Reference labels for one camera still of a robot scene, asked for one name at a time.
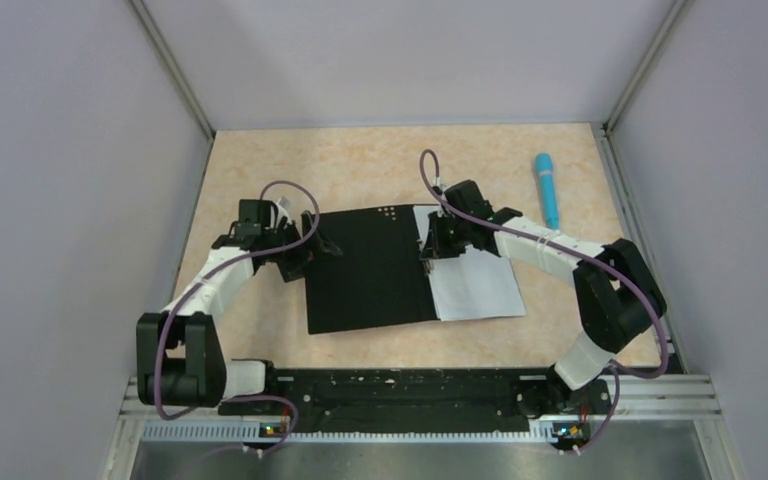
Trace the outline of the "red and black folder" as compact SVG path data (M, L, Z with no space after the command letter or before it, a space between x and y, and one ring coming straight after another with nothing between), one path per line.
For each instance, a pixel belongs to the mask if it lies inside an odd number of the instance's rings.
M326 213L319 227L343 251L304 270L311 335L441 321L419 259L432 205Z

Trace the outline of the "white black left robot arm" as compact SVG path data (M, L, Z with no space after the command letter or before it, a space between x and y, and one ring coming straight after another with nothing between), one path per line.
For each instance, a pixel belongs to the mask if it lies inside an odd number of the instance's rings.
M243 199L229 231L212 244L207 260L184 291L136 325L137 391L145 405L215 407L235 397L257 413L279 404L280 386L266 360L234 366L222 353L217 322L231 301L268 263L284 282L299 280L319 257L342 251L319 229L318 216L292 220L279 202Z

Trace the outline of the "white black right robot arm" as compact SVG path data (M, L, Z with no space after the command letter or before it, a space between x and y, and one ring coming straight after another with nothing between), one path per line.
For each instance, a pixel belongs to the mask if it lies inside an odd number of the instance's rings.
M429 216L432 259L454 258L473 247L530 264L574 289L582 331L549 369L546 397L554 409L574 411L586 400L586 385L649 328L660 343L666 341L660 320L667 304L635 243L584 241L518 210L495 210L473 180L427 188L440 204Z

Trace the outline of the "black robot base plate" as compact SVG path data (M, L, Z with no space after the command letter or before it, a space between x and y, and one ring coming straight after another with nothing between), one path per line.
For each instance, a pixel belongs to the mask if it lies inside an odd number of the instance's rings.
M591 420L610 406L606 381L570 392L541 368L279 369L265 393L218 412L297 412L297 433L461 434L524 432L552 416Z

